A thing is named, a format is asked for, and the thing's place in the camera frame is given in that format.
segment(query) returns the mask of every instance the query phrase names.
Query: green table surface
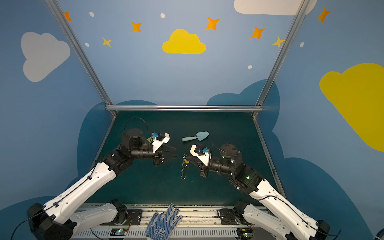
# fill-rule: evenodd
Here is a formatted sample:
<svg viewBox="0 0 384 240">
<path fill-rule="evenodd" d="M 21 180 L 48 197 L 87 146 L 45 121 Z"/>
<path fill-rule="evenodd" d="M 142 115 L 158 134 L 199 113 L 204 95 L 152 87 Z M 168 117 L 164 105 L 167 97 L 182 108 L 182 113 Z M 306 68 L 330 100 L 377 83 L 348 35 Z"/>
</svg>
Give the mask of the green table surface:
<svg viewBox="0 0 384 240">
<path fill-rule="evenodd" d="M 199 169 L 192 164 L 189 164 L 186 179 L 180 178 L 185 151 L 189 152 L 191 145 L 199 143 L 211 148 L 212 142 L 217 147 L 225 143 L 234 144 L 242 153 L 244 164 L 263 174 L 277 189 L 250 113 L 119 112 L 99 158 L 120 144 L 124 125 L 132 116 L 146 121 L 149 134 L 145 124 L 137 118 L 127 123 L 126 130 L 140 128 L 147 138 L 159 130 L 169 133 L 167 144 L 176 148 L 177 158 L 157 167 L 150 159 L 135 160 L 131 167 L 101 187 L 86 202 L 107 203 L 118 199 L 125 204 L 235 205 L 239 200 L 246 200 L 260 205 L 236 190 L 226 176 L 209 172 L 207 178 L 201 177 Z M 201 142 L 197 139 L 181 141 L 182 137 L 195 136 L 202 131 L 208 131 L 209 136 Z M 212 152 L 213 156 L 220 156 L 217 149 Z"/>
</svg>

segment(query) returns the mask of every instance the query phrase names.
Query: work glove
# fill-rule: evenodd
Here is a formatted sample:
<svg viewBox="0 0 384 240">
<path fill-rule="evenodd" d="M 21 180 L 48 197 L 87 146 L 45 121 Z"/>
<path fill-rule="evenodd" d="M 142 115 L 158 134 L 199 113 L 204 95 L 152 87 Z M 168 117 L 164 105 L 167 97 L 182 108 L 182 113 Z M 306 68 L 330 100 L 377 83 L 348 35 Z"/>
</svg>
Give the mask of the work glove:
<svg viewBox="0 0 384 240">
<path fill-rule="evenodd" d="M 175 205 L 170 204 L 167 211 L 159 214 L 155 212 L 152 219 L 149 221 L 146 230 L 147 240 L 167 240 L 172 231 L 179 224 L 182 215 L 179 215 L 179 209 L 175 208 Z"/>
</svg>

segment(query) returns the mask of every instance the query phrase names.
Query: light blue trowel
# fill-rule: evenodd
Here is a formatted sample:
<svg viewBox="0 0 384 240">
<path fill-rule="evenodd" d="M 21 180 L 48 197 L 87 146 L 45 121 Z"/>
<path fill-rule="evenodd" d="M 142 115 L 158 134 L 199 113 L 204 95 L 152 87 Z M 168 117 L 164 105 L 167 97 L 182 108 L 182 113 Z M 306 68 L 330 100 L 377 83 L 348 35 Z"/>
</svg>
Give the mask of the light blue trowel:
<svg viewBox="0 0 384 240">
<path fill-rule="evenodd" d="M 181 140 L 185 142 L 185 141 L 189 141 L 197 138 L 199 141 L 202 141 L 204 140 L 204 138 L 208 137 L 208 135 L 209 135 L 209 132 L 198 132 L 196 133 L 195 137 L 183 137 Z"/>
</svg>

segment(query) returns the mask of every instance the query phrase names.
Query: yellow star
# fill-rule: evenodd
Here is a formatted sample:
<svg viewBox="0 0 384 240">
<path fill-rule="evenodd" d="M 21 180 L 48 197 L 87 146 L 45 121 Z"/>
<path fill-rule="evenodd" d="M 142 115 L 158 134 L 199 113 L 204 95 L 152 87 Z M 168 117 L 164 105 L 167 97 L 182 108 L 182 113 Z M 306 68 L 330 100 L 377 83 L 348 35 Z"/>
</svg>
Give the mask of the yellow star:
<svg viewBox="0 0 384 240">
<path fill-rule="evenodd" d="M 331 11 L 328 12 L 328 11 L 325 10 L 325 8 L 324 8 L 323 12 L 321 13 L 321 15 L 320 15 L 317 19 L 321 20 L 321 22 L 323 23 L 325 17 L 326 17 L 330 12 L 331 12 Z"/>
<path fill-rule="evenodd" d="M 219 21 L 219 19 L 212 20 L 212 19 L 208 18 L 208 26 L 205 30 L 213 29 L 216 31 L 216 24 L 218 23 L 218 21 Z"/>
<path fill-rule="evenodd" d="M 272 46 L 273 46 L 273 45 L 277 45 L 277 46 L 280 48 L 281 43 L 284 42 L 284 41 L 285 41 L 285 39 L 281 40 L 281 39 L 280 39 L 280 36 L 278 36 L 278 37 L 277 37 L 277 42 L 274 43 L 274 44 L 272 44 Z"/>
<path fill-rule="evenodd" d="M 265 30 L 265 28 L 264 29 L 258 29 L 257 27 L 255 27 L 255 32 L 253 33 L 251 38 L 258 38 L 258 39 L 260 39 L 262 37 L 262 33 L 263 33 L 264 30 Z"/>
<path fill-rule="evenodd" d="M 109 42 L 112 41 L 112 40 L 107 41 L 107 40 L 105 40 L 104 38 L 103 38 L 103 40 L 104 40 L 103 45 L 108 45 L 109 47 L 111 47 L 111 46 L 109 45 Z"/>
<path fill-rule="evenodd" d="M 68 21 L 72 21 L 72 19 L 70 18 L 70 12 L 66 12 L 66 13 L 64 13 L 64 16 L 65 16 L 65 18 L 68 20 Z"/>
<path fill-rule="evenodd" d="M 135 24 L 135 23 L 131 22 L 131 24 L 133 26 L 132 32 L 137 31 L 137 32 L 141 33 L 141 30 L 140 30 L 141 23 Z"/>
</svg>

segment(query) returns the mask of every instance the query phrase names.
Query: white cloud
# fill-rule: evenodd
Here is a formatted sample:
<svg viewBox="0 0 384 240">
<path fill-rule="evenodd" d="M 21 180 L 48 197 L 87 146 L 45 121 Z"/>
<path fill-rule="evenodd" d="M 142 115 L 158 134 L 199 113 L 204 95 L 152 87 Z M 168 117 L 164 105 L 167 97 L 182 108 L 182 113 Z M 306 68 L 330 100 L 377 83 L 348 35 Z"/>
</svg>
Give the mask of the white cloud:
<svg viewBox="0 0 384 240">
<path fill-rule="evenodd" d="M 23 71 L 31 82 L 41 81 L 48 76 L 65 62 L 71 53 L 66 42 L 58 41 L 49 33 L 40 35 L 34 32 L 23 34 L 22 51 L 26 58 Z"/>
<path fill-rule="evenodd" d="M 311 0 L 306 14 L 317 0 Z M 296 15 L 301 0 L 235 0 L 235 10 L 242 14 Z"/>
</svg>

